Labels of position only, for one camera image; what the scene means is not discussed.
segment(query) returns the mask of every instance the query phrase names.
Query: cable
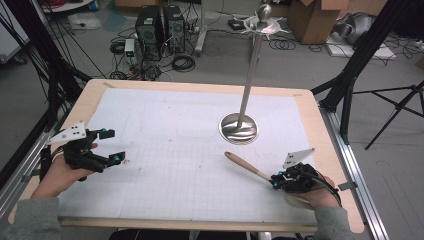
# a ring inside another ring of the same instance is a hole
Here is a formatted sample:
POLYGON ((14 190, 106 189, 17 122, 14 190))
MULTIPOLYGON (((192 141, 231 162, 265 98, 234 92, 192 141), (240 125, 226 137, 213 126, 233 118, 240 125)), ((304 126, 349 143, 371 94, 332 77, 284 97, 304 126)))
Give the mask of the cable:
POLYGON ((189 55, 178 55, 172 60, 172 70, 177 72, 190 72, 196 67, 196 62, 189 55))
POLYGON ((304 177, 307 177, 307 178, 311 178, 313 181, 315 181, 315 182, 317 182, 317 183, 320 183, 320 184, 322 184, 333 196, 334 196, 334 198, 337 200, 337 202, 339 203, 339 206, 340 207, 342 207, 342 201, 341 201, 341 198, 340 198, 340 195, 339 195, 339 193, 338 193, 338 189, 335 189, 333 186, 331 186, 325 179, 323 179, 323 178, 319 178, 319 177, 317 177, 317 176, 315 176, 315 175, 312 175, 312 174, 309 174, 309 173, 305 173, 305 172, 302 172, 302 171, 299 171, 298 169, 295 169, 297 172, 298 172, 298 174, 300 175, 300 176, 304 176, 304 177))

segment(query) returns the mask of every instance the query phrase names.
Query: white bracket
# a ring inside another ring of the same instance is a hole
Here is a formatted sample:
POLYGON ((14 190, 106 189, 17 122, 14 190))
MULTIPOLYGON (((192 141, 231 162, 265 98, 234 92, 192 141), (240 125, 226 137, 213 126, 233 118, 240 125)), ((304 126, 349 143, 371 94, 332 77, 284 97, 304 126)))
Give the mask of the white bracket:
POLYGON ((58 142, 73 141, 85 138, 85 125, 83 121, 79 121, 70 128, 67 128, 55 136, 47 140, 47 145, 52 145, 58 142))
POLYGON ((309 157, 313 152, 315 151, 315 148, 306 149, 298 152, 288 153, 286 157, 286 161, 284 161, 283 168, 287 169, 289 167, 292 167, 301 161, 303 161, 305 158, 309 157))

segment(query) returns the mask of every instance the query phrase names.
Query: computer tower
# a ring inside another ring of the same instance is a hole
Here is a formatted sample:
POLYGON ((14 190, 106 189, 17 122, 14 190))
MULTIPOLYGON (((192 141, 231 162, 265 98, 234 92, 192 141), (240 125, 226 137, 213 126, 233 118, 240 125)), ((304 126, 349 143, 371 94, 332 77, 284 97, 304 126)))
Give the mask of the computer tower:
POLYGON ((178 6, 163 7, 165 38, 170 53, 185 50, 184 17, 178 6))
POLYGON ((159 6, 144 5, 140 8, 135 30, 140 42, 143 60, 159 61, 164 34, 159 6))

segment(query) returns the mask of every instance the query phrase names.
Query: sleeve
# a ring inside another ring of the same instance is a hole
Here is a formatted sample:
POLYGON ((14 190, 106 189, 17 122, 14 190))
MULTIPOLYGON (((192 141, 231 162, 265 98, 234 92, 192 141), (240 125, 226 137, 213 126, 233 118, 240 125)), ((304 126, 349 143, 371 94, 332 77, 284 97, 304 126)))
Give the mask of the sleeve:
POLYGON ((347 211, 341 207, 319 207, 315 209, 315 218, 318 223, 315 240, 359 239, 350 231, 347 211))
POLYGON ((1 239, 61 239, 61 228, 57 220, 58 207, 58 198, 19 201, 15 222, 1 233, 1 239))

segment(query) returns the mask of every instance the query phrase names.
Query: wooden table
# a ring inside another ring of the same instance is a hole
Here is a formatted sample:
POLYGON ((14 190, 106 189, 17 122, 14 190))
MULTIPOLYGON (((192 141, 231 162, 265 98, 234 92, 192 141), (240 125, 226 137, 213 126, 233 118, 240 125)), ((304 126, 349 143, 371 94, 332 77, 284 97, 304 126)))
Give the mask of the wooden table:
MULTIPOLYGON (((135 82, 135 81, 115 81, 115 80, 91 80, 62 128, 68 128, 75 122, 83 120, 88 123, 96 110, 101 97, 108 88, 123 89, 145 89, 145 90, 166 90, 182 92, 209 92, 209 93, 239 93, 240 98, 244 87, 223 86, 206 84, 186 84, 186 83, 163 83, 163 82, 135 82)), ((298 106, 303 127, 307 135, 308 143, 319 151, 314 153, 316 168, 326 176, 330 176, 336 185, 345 183, 343 169, 340 165, 333 143, 327 132, 326 126, 318 109, 314 96, 309 90, 304 89, 284 89, 284 88, 264 88, 253 87, 252 95, 284 96, 293 97, 298 106)), ((37 186, 38 178, 34 177, 26 188, 21 199, 28 198, 37 186)), ((340 192, 343 207, 348 211, 349 223, 353 232, 364 231, 362 218, 359 214, 356 203, 350 191, 340 192)), ((220 223, 220 222, 194 222, 175 220, 138 220, 138 219, 98 219, 98 218, 60 218, 62 225, 72 226, 102 226, 102 227, 133 227, 133 228, 156 228, 156 229, 192 229, 192 230, 237 230, 237 231, 278 231, 278 232, 314 232, 314 226, 302 225, 281 225, 268 223, 220 223)))

